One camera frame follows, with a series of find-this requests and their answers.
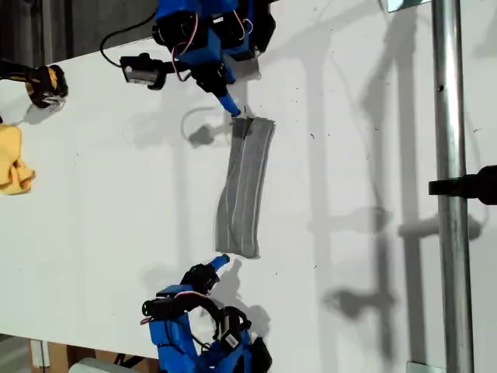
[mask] blue plastic part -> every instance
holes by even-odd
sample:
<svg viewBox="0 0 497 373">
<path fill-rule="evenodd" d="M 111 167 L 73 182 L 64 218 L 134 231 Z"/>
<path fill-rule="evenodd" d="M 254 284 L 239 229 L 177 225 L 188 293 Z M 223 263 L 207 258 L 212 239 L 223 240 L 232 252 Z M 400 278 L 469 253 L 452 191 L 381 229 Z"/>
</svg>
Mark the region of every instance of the blue plastic part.
<svg viewBox="0 0 497 373">
<path fill-rule="evenodd" d="M 202 16 L 233 12 L 238 7 L 238 0 L 210 0 L 203 4 Z"/>
<path fill-rule="evenodd" d="M 220 62 L 222 61 L 221 39 L 213 30 L 209 29 L 207 31 L 207 45 L 204 48 L 188 50 L 177 58 L 192 66 Z"/>
<path fill-rule="evenodd" d="M 219 271 L 219 269 L 225 265 L 225 264 L 228 264 L 230 263 L 230 257 L 226 254 L 223 254 L 223 255 L 220 255 L 220 256 L 217 256 L 215 257 L 212 262 L 210 262 L 209 264 L 214 267 L 214 269 L 216 270 L 216 272 Z"/>
<path fill-rule="evenodd" d="M 200 15 L 202 13 L 202 4 L 200 4 L 199 0 L 158 0 L 155 19 L 181 11 L 194 12 Z"/>
<path fill-rule="evenodd" d="M 218 271 L 230 261 L 224 254 L 214 258 L 209 264 Z M 176 293 L 191 289 L 189 285 L 171 285 L 164 291 Z M 168 373 L 232 373 L 240 357 L 244 358 L 243 373 L 252 372 L 252 339 L 250 332 L 242 332 L 240 345 L 227 354 L 219 341 L 214 341 L 209 350 L 200 355 L 196 352 L 188 313 L 175 320 L 152 321 L 149 324 L 152 343 L 158 348 L 158 360 L 161 370 Z"/>
<path fill-rule="evenodd" d="M 226 69 L 226 82 L 228 84 L 234 84 L 236 82 L 236 79 L 233 75 L 233 70 L 231 70 L 228 64 L 224 64 L 224 68 Z"/>
<path fill-rule="evenodd" d="M 199 364 L 199 358 L 193 344 L 187 313 L 175 321 L 150 322 L 149 327 L 152 343 L 158 346 L 159 365 L 162 370 L 172 373 L 194 371 Z"/>
<path fill-rule="evenodd" d="M 251 21 L 254 19 L 254 1 L 255 0 L 248 1 L 248 13 L 246 18 Z M 214 14 L 232 12 L 236 10 L 237 7 L 238 0 L 203 0 L 202 2 L 200 0 L 159 0 L 156 18 L 159 19 L 178 11 L 189 11 L 196 12 L 200 17 L 200 22 L 202 22 L 207 17 L 211 17 Z M 221 40 L 212 29 L 208 29 L 207 45 L 205 47 L 201 49 L 190 49 L 185 54 L 178 56 L 177 58 L 181 62 L 185 62 L 191 66 L 222 62 L 223 56 L 225 55 L 232 56 L 249 51 L 249 38 L 250 35 L 246 32 L 242 45 L 232 49 L 222 50 Z M 227 83 L 235 83 L 235 77 L 233 76 L 231 69 L 227 64 L 225 66 L 227 72 Z M 240 115 L 240 109 L 236 106 L 235 101 L 229 94 L 223 97 L 218 97 L 218 99 L 226 111 L 228 111 L 233 117 Z"/>
<path fill-rule="evenodd" d="M 217 99 L 219 99 L 219 102 L 221 103 L 223 108 L 228 111 L 233 117 L 237 117 L 242 113 L 238 106 L 236 106 L 235 101 L 233 101 L 229 93 L 226 96 L 221 96 Z"/>
</svg>

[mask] red wire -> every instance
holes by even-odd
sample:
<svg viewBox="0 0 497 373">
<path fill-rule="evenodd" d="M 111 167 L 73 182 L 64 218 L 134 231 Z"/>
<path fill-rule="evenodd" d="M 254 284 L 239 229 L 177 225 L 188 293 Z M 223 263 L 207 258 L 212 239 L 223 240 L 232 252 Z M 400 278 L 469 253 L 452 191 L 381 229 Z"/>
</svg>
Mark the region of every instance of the red wire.
<svg viewBox="0 0 497 373">
<path fill-rule="evenodd" d="M 174 46 L 172 51 L 171 51 L 172 68 L 174 68 L 174 72 L 176 73 L 176 76 L 178 77 L 178 80 L 180 82 L 186 82 L 188 80 L 188 78 L 190 76 L 192 76 L 192 74 L 191 73 L 187 74 L 185 76 L 185 78 L 182 78 L 182 76 L 179 74 L 178 68 L 176 67 L 176 63 L 174 61 L 174 59 L 176 58 L 175 51 L 176 51 L 176 48 L 179 47 L 180 45 L 186 44 L 185 48 L 179 54 L 181 56 L 182 54 L 184 54 L 188 50 L 188 48 L 190 48 L 190 46 L 192 45 L 193 39 L 195 39 L 195 34 L 196 34 L 197 29 L 198 29 L 198 26 L 199 26 L 199 15 L 197 13 L 195 13 L 195 26 L 193 27 L 192 34 L 190 35 L 188 41 L 186 43 L 185 42 L 179 43 L 178 45 Z"/>
<path fill-rule="evenodd" d="M 181 293 L 178 293 L 175 295 L 174 298 L 178 298 L 180 295 L 198 295 L 199 297 L 202 297 L 202 298 L 208 298 L 206 295 L 203 295 L 202 293 L 199 293 L 197 291 L 182 291 Z"/>
<path fill-rule="evenodd" d="M 192 45 L 193 38 L 195 37 L 196 29 L 198 28 L 198 26 L 199 26 L 199 15 L 197 13 L 195 13 L 195 26 L 193 27 L 192 35 L 189 37 L 188 41 L 186 42 L 185 49 L 183 49 L 182 52 L 179 54 L 180 56 L 188 50 L 190 45 Z"/>
<path fill-rule="evenodd" d="M 172 56 L 172 68 L 174 68 L 174 72 L 176 73 L 176 76 L 178 77 L 178 80 L 179 80 L 180 82 L 186 82 L 186 81 L 188 80 L 188 78 L 189 78 L 190 76 L 192 76 L 192 73 L 191 73 L 191 72 L 189 72 L 189 73 L 185 76 L 185 78 L 182 78 L 182 76 L 179 74 L 178 68 L 176 67 L 176 63 L 175 63 L 175 61 L 174 61 L 174 59 L 176 58 L 176 56 L 175 56 L 176 47 L 174 47 L 174 48 L 172 49 L 172 51 L 171 51 L 171 56 Z"/>
</svg>

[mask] dark background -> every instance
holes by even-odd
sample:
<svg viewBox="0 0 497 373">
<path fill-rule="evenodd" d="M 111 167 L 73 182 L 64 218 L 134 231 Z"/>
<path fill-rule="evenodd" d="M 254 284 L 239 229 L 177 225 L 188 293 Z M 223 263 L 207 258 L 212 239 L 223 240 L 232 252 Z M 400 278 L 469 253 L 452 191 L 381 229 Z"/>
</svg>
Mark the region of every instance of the dark background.
<svg viewBox="0 0 497 373">
<path fill-rule="evenodd" d="M 0 0 L 0 57 L 36 66 L 97 51 L 106 34 L 148 18 L 157 3 L 158 0 Z M 43 24 L 46 9 L 50 9 L 49 26 Z M 47 27 L 52 34 L 51 55 L 44 52 L 43 33 Z M 151 23 L 115 37 L 106 46 L 150 36 Z"/>
</svg>

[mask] black bracket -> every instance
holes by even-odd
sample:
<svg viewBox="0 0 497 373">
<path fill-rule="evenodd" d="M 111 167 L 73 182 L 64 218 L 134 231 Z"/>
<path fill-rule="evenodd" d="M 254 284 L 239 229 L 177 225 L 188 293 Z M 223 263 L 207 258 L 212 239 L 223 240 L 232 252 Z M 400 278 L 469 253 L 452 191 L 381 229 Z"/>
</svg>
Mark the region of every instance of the black bracket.
<svg viewBox="0 0 497 373">
<path fill-rule="evenodd" d="M 477 174 L 431 181 L 429 195 L 478 198 L 483 204 L 497 205 L 497 166 L 486 166 Z"/>
</svg>

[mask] mounting plate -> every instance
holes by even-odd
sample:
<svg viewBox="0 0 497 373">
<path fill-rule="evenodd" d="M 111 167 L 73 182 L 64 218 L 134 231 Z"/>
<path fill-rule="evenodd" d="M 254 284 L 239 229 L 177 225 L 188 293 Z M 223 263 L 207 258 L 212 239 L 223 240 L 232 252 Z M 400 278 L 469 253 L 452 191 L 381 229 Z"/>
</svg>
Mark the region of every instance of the mounting plate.
<svg viewBox="0 0 497 373">
<path fill-rule="evenodd" d="M 407 363 L 407 373 L 446 373 L 443 368 L 430 367 L 428 365 L 416 364 L 411 361 Z"/>
<path fill-rule="evenodd" d="M 425 2 L 430 2 L 430 0 L 388 0 L 388 12 L 397 12 Z"/>
</svg>

